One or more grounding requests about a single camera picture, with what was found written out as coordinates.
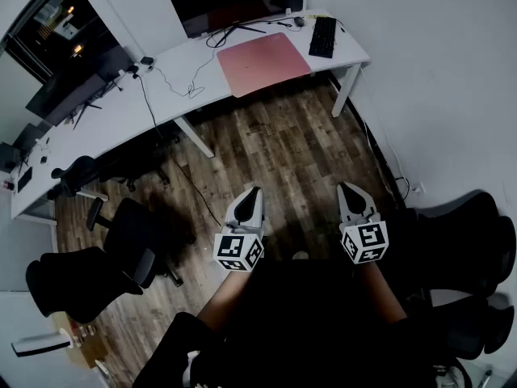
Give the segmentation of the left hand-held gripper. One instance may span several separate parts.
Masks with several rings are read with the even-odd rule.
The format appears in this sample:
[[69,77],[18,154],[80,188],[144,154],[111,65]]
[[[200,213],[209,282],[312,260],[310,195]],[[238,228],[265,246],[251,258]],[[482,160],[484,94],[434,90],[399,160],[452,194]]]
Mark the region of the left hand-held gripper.
[[[244,222],[246,226],[234,226]],[[252,272],[259,259],[263,257],[264,232],[260,227],[263,221],[263,190],[252,187],[240,194],[228,207],[227,223],[216,234],[213,258],[229,272]]]

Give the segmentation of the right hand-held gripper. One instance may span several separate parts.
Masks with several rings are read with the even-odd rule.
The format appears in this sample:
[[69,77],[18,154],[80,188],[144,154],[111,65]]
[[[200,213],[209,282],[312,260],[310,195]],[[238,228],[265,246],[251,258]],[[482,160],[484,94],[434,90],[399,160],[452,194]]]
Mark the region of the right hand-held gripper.
[[337,193],[344,251],[353,264],[380,260],[389,246],[389,236],[374,200],[362,188],[348,182],[339,183]]

